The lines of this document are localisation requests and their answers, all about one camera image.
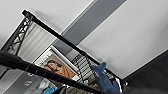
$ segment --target black pole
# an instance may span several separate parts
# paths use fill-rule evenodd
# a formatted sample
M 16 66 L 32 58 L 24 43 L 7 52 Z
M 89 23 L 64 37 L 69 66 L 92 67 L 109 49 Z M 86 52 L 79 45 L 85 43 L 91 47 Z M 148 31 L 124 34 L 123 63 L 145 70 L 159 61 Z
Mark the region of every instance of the black pole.
M 46 24 L 44 24 L 43 22 L 41 22 L 40 20 L 38 20 L 32 13 L 24 10 L 22 12 L 22 14 L 24 16 L 26 16 L 26 14 L 29 14 L 29 16 L 32 16 L 32 21 L 34 21 L 36 24 L 38 24 L 39 26 L 41 26 L 42 28 L 44 28 L 46 31 L 48 31 L 49 33 L 51 33 L 52 35 L 54 35 L 55 37 L 57 37 L 58 39 L 60 39 L 61 41 L 63 41 L 64 43 L 66 43 L 67 45 L 69 45 L 70 47 L 72 47 L 73 49 L 75 49 L 76 51 L 78 51 L 80 54 L 87 56 L 91 61 L 93 61 L 94 63 L 96 63 L 97 65 L 100 65 L 99 62 L 97 62 L 95 59 L 93 59 L 91 56 L 89 56 L 88 54 L 86 54 L 86 52 L 82 51 L 81 49 L 79 49 L 78 47 L 76 47 L 74 44 L 72 44 L 71 42 L 69 42 L 67 39 L 65 39 L 64 37 L 62 37 L 61 35 L 59 35 L 57 32 L 55 32 L 54 30 L 52 30 L 50 27 L 48 27 Z M 117 75 L 115 75 L 113 72 L 111 72 L 110 70 L 108 70 L 107 68 L 105 68 L 105 70 L 107 72 L 109 72 L 110 74 L 112 74 L 113 76 L 117 77 L 118 79 L 120 79 Z
M 69 79 L 64 76 L 53 73 L 51 71 L 45 70 L 44 68 L 38 67 L 36 65 L 33 65 L 29 62 L 22 60 L 19 56 L 10 54 L 5 51 L 0 51 L 0 64 L 11 69 L 20 69 L 38 76 L 45 77 L 47 79 L 58 81 L 63 84 L 67 84 L 69 86 L 88 91 L 88 92 L 101 94 L 101 91 L 97 89 L 91 88 L 89 86 L 76 82 L 72 79 Z

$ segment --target black metal frame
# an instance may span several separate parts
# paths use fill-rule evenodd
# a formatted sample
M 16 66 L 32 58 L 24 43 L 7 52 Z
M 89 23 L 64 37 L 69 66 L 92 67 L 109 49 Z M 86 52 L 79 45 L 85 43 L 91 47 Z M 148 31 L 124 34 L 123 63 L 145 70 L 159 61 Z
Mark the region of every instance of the black metal frame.
M 74 59 L 71 60 L 71 62 L 78 68 L 78 72 L 79 72 L 78 76 L 80 78 L 77 80 L 77 82 L 86 84 L 88 86 L 93 85 L 93 84 L 97 84 L 98 85 L 97 88 L 102 90 L 102 87 L 98 81 L 97 75 L 91 69 L 91 61 L 87 58 L 87 56 L 83 56 L 81 54 L 78 54 L 76 57 L 74 57 Z M 81 92 L 81 91 L 76 88 L 73 88 L 73 89 L 71 88 L 68 92 L 69 93 L 73 92 L 73 94 L 78 94 L 78 92 Z
M 50 27 L 45 25 L 43 22 L 38 20 L 32 13 L 24 10 L 22 14 L 25 16 L 21 24 L 18 26 L 16 31 L 12 34 L 12 36 L 9 38 L 9 40 L 6 42 L 6 44 L 2 47 L 0 51 L 0 63 L 3 66 L 12 68 L 12 69 L 20 69 L 23 71 L 27 71 L 29 73 L 33 73 L 39 76 L 43 76 L 45 78 L 55 80 L 64 84 L 67 84 L 69 86 L 73 86 L 88 92 L 96 93 L 96 94 L 101 94 L 102 92 L 91 88 L 89 86 L 86 86 L 84 84 L 78 83 L 74 80 L 68 79 L 66 77 L 53 74 L 50 71 L 47 71 L 43 68 L 40 68 L 38 66 L 32 65 L 24 60 L 22 60 L 20 57 L 17 56 L 19 49 L 21 47 L 21 44 L 24 40 L 24 37 L 26 35 L 26 32 L 31 24 L 31 21 L 35 22 L 39 26 L 41 26 L 43 29 L 75 49 L 77 52 L 79 52 L 81 55 L 85 56 L 87 59 L 93 61 L 95 64 L 100 65 L 99 62 L 97 62 L 95 59 L 90 57 L 86 52 L 82 51 L 75 45 L 73 45 L 71 42 L 69 42 L 67 39 L 56 33 L 54 30 L 52 30 Z M 110 70 L 107 68 L 105 69 L 109 74 L 112 74 L 114 77 L 117 77 L 120 79 L 118 76 L 116 76 L 114 73 L 112 73 Z
M 61 41 L 63 41 L 64 43 L 66 43 L 67 45 L 69 45 L 70 47 L 72 47 L 74 50 L 76 50 L 77 52 L 79 52 L 80 54 L 87 56 L 88 59 L 90 59 L 91 61 L 93 61 L 95 64 L 100 65 L 100 63 L 98 61 L 96 61 L 95 59 L 93 59 L 91 56 L 89 56 L 86 52 L 84 52 L 83 50 L 79 49 L 78 47 L 76 47 L 74 44 L 72 44 L 71 42 L 69 42 L 67 39 L 65 39 L 64 37 L 62 37 L 61 35 L 59 35 L 57 32 L 55 32 L 53 29 L 51 29 L 50 27 L 48 27 L 46 24 L 44 24 L 42 21 L 40 21 L 39 19 L 37 19 L 32 13 L 30 13 L 29 11 L 24 10 L 22 12 L 22 14 L 24 16 L 26 16 L 26 14 L 29 14 L 30 16 L 32 16 L 32 21 L 35 22 L 36 24 L 38 24 L 39 26 L 41 26 L 43 29 L 45 29 L 46 31 L 48 31 L 49 33 L 51 33 L 52 35 L 54 35 L 55 37 L 57 37 L 58 39 L 60 39 Z M 112 74 L 114 77 L 122 80 L 120 77 L 118 77 L 117 75 L 115 75 L 113 72 L 111 72 L 109 69 L 105 69 L 108 73 Z

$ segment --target blue fabric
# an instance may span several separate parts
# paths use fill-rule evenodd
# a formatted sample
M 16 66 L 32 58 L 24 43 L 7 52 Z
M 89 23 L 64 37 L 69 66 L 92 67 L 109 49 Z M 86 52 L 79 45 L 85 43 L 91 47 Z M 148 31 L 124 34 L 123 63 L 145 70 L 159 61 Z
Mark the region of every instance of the blue fabric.
M 117 81 L 113 81 L 113 86 L 120 92 L 120 87 Z
M 99 66 L 91 66 L 92 70 L 95 71 L 98 74 L 99 82 L 102 87 L 102 91 L 106 92 L 115 92 L 119 93 L 119 91 L 115 88 L 116 82 L 114 82 L 114 85 L 111 83 L 111 81 L 108 79 L 108 77 L 103 73 L 104 69 L 106 67 L 107 63 L 103 62 Z
M 51 87 L 51 88 L 47 88 L 43 94 L 51 94 L 53 93 L 55 90 L 57 90 L 57 87 Z

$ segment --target black railing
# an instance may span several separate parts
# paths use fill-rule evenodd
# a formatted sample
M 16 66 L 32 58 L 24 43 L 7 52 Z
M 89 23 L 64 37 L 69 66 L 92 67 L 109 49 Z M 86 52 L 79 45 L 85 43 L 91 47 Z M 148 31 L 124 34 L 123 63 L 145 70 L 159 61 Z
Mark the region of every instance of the black railing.
M 43 22 L 38 20 L 30 12 L 24 10 L 22 12 L 22 14 L 25 16 L 24 20 L 21 22 L 21 24 L 19 25 L 17 30 L 13 33 L 13 35 L 10 37 L 10 39 L 6 42 L 6 44 L 2 47 L 2 49 L 0 51 L 0 63 L 3 66 L 9 67 L 11 69 L 17 68 L 17 69 L 20 69 L 23 71 L 27 71 L 29 73 L 33 73 L 33 74 L 36 74 L 36 75 L 39 75 L 39 76 L 42 76 L 42 77 L 45 77 L 45 78 L 48 78 L 51 80 L 55 80 L 55 81 L 61 82 L 63 84 L 67 84 L 67 85 L 75 87 L 75 88 L 78 88 L 78 90 L 75 91 L 75 93 L 78 93 L 78 92 L 81 92 L 81 90 L 84 90 L 84 91 L 82 91 L 82 93 L 85 93 L 85 91 L 87 91 L 87 92 L 92 92 L 92 93 L 96 93 L 96 94 L 101 94 L 102 92 L 100 90 L 94 89 L 89 86 L 89 85 L 91 85 L 91 83 L 93 84 L 93 82 L 98 82 L 98 81 L 96 81 L 97 80 L 96 74 L 91 70 L 90 66 L 92 65 L 92 63 L 97 64 L 97 65 L 99 65 L 100 63 L 97 62 L 92 57 L 90 57 L 86 52 L 82 51 L 81 49 L 79 49 L 78 47 L 73 45 L 67 39 L 65 39 L 64 37 L 59 35 L 57 32 L 52 30 L 50 27 L 45 25 Z M 20 49 L 20 46 L 21 46 L 23 39 L 25 37 L 25 34 L 27 32 L 27 29 L 32 21 L 35 22 L 36 24 L 38 24 L 39 26 L 41 26 L 43 29 L 45 29 L 49 33 L 51 33 L 52 35 L 54 35 L 55 37 L 57 37 L 58 39 L 60 39 L 61 41 L 63 41 L 64 43 L 66 43 L 67 45 L 69 45 L 70 47 L 72 47 L 77 52 L 79 52 L 80 55 L 77 55 L 75 57 L 75 59 L 72 60 L 72 62 L 74 64 L 76 63 L 75 65 L 79 69 L 80 79 L 78 81 L 74 81 L 69 78 L 63 77 L 61 75 L 51 73 L 50 71 L 47 71 L 47 70 L 40 68 L 36 65 L 30 64 L 17 56 L 19 49 Z M 116 76 L 114 73 L 112 73 L 107 68 L 106 68 L 106 72 L 110 75 L 113 75 L 114 77 L 119 78 L 118 76 Z M 89 78 L 92 76 L 93 76 L 93 79 L 91 79 L 90 83 L 87 83 L 87 85 L 85 85 L 84 83 L 85 83 L 86 78 Z

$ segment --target ceiling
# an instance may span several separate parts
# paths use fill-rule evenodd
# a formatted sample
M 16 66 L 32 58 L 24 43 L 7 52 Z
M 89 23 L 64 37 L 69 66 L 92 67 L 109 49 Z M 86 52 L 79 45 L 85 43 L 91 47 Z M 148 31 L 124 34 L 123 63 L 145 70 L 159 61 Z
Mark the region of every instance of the ceiling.
M 111 10 L 111 3 L 103 5 L 108 2 L 111 1 L 3 0 L 0 3 L 0 47 L 21 22 L 21 12 L 26 9 L 58 33 L 67 34 L 65 37 L 69 40 L 73 39 L 72 35 L 77 34 L 72 31 L 80 28 L 83 33 L 79 35 L 85 36 L 80 40 L 80 37 L 74 39 L 79 40 L 75 45 L 99 62 L 107 62 L 107 68 L 123 79 L 167 50 L 168 1 L 127 0 L 120 3 L 122 5 L 114 12 L 103 15 L 101 9 L 106 9 L 106 13 Z M 99 6 L 100 9 L 96 10 L 94 6 Z M 101 20 L 97 19 L 100 20 L 98 23 L 91 23 L 95 19 L 87 16 L 94 10 L 96 12 L 92 14 L 93 18 L 104 16 Z M 91 31 L 82 26 L 82 21 L 86 20 L 89 22 L 85 23 L 86 26 L 94 27 Z M 67 52 L 67 57 L 73 54 L 73 50 Z

